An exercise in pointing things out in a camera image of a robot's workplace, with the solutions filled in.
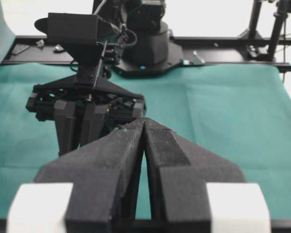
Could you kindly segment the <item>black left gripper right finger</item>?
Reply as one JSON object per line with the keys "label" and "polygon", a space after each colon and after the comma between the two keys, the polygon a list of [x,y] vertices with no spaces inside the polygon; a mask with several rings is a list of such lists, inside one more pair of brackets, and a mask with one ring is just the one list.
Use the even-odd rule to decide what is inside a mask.
{"label": "black left gripper right finger", "polygon": [[241,169],[150,118],[144,135],[152,218],[167,233],[210,232],[206,183],[245,183]]}

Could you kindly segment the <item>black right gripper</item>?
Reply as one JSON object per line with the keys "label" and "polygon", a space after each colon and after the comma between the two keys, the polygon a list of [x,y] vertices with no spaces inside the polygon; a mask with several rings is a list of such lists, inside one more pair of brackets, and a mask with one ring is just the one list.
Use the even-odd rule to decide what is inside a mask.
{"label": "black right gripper", "polygon": [[105,78],[97,78],[93,85],[76,84],[75,78],[72,75],[35,85],[26,103],[26,109],[36,113],[39,121],[54,119],[59,155],[73,150],[75,110],[77,115],[85,113],[81,147],[99,138],[107,107],[115,121],[133,121],[145,116],[146,102],[142,94],[130,92]]}

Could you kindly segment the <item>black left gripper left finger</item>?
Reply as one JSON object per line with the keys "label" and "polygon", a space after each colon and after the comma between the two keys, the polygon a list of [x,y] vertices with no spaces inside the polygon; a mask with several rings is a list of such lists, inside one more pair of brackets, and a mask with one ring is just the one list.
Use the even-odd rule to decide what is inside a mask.
{"label": "black left gripper left finger", "polygon": [[115,221],[135,218],[144,121],[138,118],[41,167],[36,183],[73,183],[65,215],[69,233],[111,233]]}

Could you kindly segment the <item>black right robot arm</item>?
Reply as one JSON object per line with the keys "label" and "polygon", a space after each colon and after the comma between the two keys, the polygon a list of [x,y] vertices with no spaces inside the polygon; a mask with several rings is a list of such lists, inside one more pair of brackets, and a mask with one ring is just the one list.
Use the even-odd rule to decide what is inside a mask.
{"label": "black right robot arm", "polygon": [[163,22],[162,0],[97,0],[90,14],[49,13],[35,28],[77,63],[74,74],[33,87],[26,108],[55,123],[59,154],[146,113],[145,98],[110,81],[111,69],[161,74],[183,56]]}

